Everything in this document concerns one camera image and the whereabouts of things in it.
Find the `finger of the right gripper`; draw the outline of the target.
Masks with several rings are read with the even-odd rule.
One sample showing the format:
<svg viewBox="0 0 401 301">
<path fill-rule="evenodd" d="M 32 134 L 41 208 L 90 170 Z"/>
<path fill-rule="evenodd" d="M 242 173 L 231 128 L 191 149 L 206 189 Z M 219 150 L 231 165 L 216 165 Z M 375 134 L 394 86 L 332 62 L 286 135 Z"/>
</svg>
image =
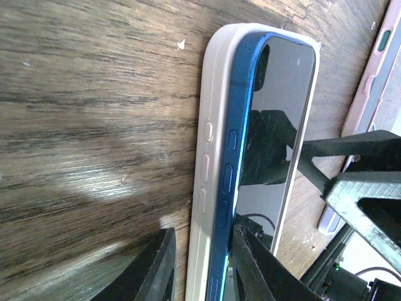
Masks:
<svg viewBox="0 0 401 301">
<path fill-rule="evenodd" d="M 314 157 L 357 156 L 350 172 L 399 172 L 400 137 L 376 130 L 335 139 L 309 140 L 303 143 L 298 170 L 327 196 L 336 179 L 329 179 L 314 164 Z"/>
</svg>

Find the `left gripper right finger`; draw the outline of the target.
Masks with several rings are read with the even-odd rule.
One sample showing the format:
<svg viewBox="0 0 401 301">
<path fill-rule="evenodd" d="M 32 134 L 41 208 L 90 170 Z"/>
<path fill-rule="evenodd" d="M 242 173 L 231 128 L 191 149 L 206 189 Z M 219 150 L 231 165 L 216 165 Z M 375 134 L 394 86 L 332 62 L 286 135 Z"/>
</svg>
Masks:
<svg viewBox="0 0 401 301">
<path fill-rule="evenodd" d="M 320 300 L 248 229 L 235 225 L 232 259 L 250 300 Z"/>
</svg>

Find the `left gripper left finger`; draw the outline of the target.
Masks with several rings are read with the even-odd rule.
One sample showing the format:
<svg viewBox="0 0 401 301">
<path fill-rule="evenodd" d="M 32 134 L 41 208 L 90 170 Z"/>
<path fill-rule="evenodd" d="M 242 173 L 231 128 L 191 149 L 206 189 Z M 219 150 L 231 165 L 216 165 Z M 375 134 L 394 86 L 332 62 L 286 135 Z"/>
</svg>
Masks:
<svg viewBox="0 0 401 301">
<path fill-rule="evenodd" d="M 161 229 L 126 269 L 93 300 L 173 300 L 176 237 Z"/>
</svg>

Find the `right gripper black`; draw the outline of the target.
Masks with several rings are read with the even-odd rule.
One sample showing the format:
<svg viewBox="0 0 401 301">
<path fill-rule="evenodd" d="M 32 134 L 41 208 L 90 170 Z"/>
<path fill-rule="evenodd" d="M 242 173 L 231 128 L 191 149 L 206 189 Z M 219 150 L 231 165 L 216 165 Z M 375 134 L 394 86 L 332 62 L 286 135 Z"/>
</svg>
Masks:
<svg viewBox="0 0 401 301">
<path fill-rule="evenodd" d="M 400 300 L 400 172 L 339 174 L 324 200 L 359 235 L 342 227 L 301 282 L 321 300 Z"/>
</svg>

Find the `pink phone case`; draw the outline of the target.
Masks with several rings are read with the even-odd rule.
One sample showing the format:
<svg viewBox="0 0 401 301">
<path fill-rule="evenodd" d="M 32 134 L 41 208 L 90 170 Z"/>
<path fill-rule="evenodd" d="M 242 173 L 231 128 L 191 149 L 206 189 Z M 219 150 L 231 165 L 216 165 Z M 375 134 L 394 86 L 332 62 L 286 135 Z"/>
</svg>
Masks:
<svg viewBox="0 0 401 301">
<path fill-rule="evenodd" d="M 375 130 L 375 118 L 399 56 L 400 1 L 390 1 L 341 129 L 342 137 Z"/>
</svg>

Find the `black phone blue edge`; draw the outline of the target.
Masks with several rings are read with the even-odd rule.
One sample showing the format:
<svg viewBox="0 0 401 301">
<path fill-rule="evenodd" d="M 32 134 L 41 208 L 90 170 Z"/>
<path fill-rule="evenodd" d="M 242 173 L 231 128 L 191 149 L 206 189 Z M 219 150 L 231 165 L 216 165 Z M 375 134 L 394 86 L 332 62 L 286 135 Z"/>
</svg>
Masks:
<svg viewBox="0 0 401 301">
<path fill-rule="evenodd" d="M 310 42 L 246 34 L 229 75 L 207 300 L 233 298 L 232 231 L 242 224 L 273 250 L 298 163 L 318 58 Z"/>
</svg>

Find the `beige phone case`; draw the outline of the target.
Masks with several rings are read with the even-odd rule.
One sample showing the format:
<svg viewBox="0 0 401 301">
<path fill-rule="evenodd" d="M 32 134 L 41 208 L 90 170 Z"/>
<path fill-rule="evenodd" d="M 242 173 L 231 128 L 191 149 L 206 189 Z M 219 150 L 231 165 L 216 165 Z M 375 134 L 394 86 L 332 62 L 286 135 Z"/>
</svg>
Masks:
<svg viewBox="0 0 401 301">
<path fill-rule="evenodd" d="M 227 114 L 229 75 L 233 66 L 234 52 L 240 40 L 246 34 L 264 30 L 288 34 L 312 44 L 318 58 L 316 75 L 313 80 L 311 102 L 313 99 L 320 64 L 320 44 L 313 38 L 259 23 L 237 23 L 221 27 L 209 40 L 204 53 L 200 84 L 199 122 L 185 292 L 186 300 L 207 300 L 206 290 L 216 213 L 217 185 L 221 167 L 224 121 Z M 302 135 L 301 148 L 303 146 L 305 131 Z M 269 250 L 273 255 L 276 254 L 278 249 L 290 196 L 291 193 L 285 203 L 283 217 L 279 226 L 278 243 L 273 250 Z M 247 293 L 243 289 L 239 272 L 234 265 L 233 268 L 234 273 L 225 288 L 225 292 L 232 293 L 233 298 L 226 300 L 248 299 Z"/>
</svg>

